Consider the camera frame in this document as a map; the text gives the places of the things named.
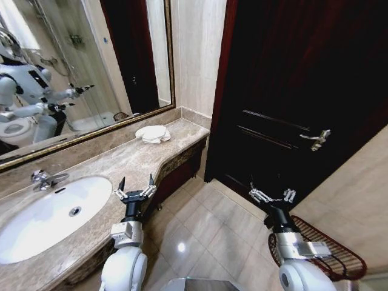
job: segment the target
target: white towel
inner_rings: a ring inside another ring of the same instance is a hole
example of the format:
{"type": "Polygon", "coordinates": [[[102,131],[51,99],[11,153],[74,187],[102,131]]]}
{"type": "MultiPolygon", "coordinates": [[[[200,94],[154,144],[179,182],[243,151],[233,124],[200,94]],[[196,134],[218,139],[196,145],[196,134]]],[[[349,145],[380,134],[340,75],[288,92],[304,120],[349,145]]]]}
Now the white towel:
{"type": "Polygon", "coordinates": [[[136,138],[142,138],[148,144],[160,144],[161,141],[168,141],[170,132],[164,125],[145,126],[135,133],[136,138]]]}

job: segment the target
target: door handle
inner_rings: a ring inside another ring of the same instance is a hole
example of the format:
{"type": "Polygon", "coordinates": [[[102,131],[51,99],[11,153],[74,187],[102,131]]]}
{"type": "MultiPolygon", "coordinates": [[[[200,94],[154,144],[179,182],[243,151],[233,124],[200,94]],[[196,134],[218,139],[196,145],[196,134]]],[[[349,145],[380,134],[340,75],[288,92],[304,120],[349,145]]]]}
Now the door handle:
{"type": "Polygon", "coordinates": [[[327,140],[327,137],[331,134],[330,129],[322,130],[321,135],[319,136],[307,136],[307,135],[299,135],[301,138],[311,139],[315,141],[311,146],[311,150],[313,152],[319,150],[327,140]]]}

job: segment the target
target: wire basket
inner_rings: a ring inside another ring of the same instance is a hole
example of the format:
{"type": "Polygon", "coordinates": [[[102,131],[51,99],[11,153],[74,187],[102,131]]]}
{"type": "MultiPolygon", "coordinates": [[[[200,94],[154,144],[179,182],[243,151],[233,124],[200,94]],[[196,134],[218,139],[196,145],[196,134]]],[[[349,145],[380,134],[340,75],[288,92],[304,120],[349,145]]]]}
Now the wire basket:
{"type": "Polygon", "coordinates": [[[124,113],[124,112],[119,112],[119,113],[116,113],[115,115],[113,115],[113,119],[115,121],[120,121],[120,120],[126,119],[128,117],[129,117],[129,115],[124,113]]]}
{"type": "MultiPolygon", "coordinates": [[[[360,256],[353,253],[347,247],[320,232],[311,224],[293,215],[294,223],[301,230],[305,241],[324,241],[332,255],[327,258],[309,259],[311,263],[318,266],[333,282],[340,280],[358,280],[366,274],[367,266],[360,256]]],[[[278,249],[276,248],[276,236],[271,233],[268,237],[268,246],[272,258],[278,266],[281,265],[278,249]]]]}

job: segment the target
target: chrome faucet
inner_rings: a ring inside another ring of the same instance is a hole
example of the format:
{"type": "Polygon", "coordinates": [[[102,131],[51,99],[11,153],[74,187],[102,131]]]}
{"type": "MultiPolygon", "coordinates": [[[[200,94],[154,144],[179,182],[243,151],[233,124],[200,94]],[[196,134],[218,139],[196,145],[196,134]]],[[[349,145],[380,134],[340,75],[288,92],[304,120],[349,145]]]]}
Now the chrome faucet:
{"type": "Polygon", "coordinates": [[[34,187],[34,191],[37,192],[37,191],[43,191],[43,190],[47,190],[48,188],[54,187],[59,182],[67,179],[68,177],[69,177],[69,174],[66,174],[66,173],[50,176],[47,172],[43,170],[37,170],[32,173],[31,181],[33,183],[39,182],[39,184],[34,187]]]}

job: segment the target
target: gold mirror frame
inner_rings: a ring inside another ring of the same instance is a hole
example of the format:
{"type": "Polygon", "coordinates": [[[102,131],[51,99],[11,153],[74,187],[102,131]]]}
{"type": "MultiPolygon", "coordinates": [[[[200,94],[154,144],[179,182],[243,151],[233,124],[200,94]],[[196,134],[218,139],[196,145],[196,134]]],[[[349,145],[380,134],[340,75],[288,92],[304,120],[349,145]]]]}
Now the gold mirror frame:
{"type": "Polygon", "coordinates": [[[58,152],[60,150],[66,149],[67,147],[74,146],[83,141],[88,141],[97,136],[103,135],[108,132],[112,132],[114,130],[120,129],[122,127],[128,126],[130,124],[136,123],[140,120],[149,118],[151,116],[160,114],[162,112],[171,110],[175,108],[175,80],[174,80],[174,62],[173,62],[173,48],[172,48],[172,28],[171,28],[171,3],[170,0],[164,0],[164,19],[166,23],[166,36],[167,36],[167,53],[168,53],[168,62],[169,62],[169,76],[170,76],[170,92],[171,92],[171,104],[154,110],[152,112],[145,113],[141,116],[136,116],[130,119],[126,119],[115,124],[112,124],[107,127],[103,127],[101,129],[97,129],[94,132],[86,133],[82,136],[73,138],[69,141],[64,141],[63,143],[56,144],[44,148],[42,150],[38,150],[36,152],[31,152],[22,156],[20,158],[15,158],[9,162],[5,162],[0,165],[0,173],[10,170],[12,168],[21,166],[30,161],[34,161],[36,159],[42,158],[43,156],[47,156],[51,153],[58,152]]]}

